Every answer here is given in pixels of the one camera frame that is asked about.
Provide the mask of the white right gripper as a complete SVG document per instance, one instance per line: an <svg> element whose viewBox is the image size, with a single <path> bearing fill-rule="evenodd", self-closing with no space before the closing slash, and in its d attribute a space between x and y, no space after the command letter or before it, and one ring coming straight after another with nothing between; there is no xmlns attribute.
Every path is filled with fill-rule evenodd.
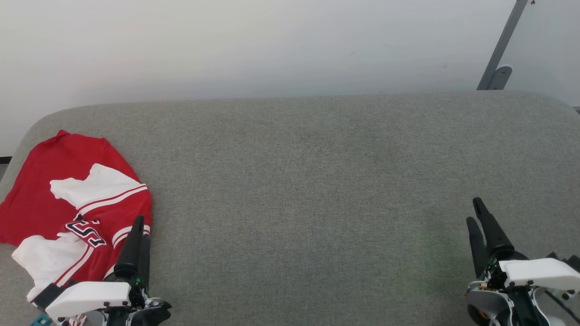
<svg viewBox="0 0 580 326"><path fill-rule="evenodd" d="M515 249L505 231L480 197L473 198L473 207L485 235L484 240L473 217L466 218L473 266L476 277L482 278L488 288L535 286L557 291L579 290L580 269L577 254L563 259L552 253L541 259L508 260ZM489 258L502 261L487 267Z"/></svg>

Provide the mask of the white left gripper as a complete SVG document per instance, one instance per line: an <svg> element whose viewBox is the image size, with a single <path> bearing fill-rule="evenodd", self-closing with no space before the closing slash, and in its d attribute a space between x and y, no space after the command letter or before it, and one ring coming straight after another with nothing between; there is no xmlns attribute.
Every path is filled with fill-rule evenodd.
<svg viewBox="0 0 580 326"><path fill-rule="evenodd" d="M78 318L82 314L89 320L128 320L131 313L143 309L143 289L148 291L150 287L151 244L151 236L143 231L144 218L137 216L114 266L116 277L66 287L48 303L46 314L52 319ZM142 287L130 279L137 275Z"/></svg>

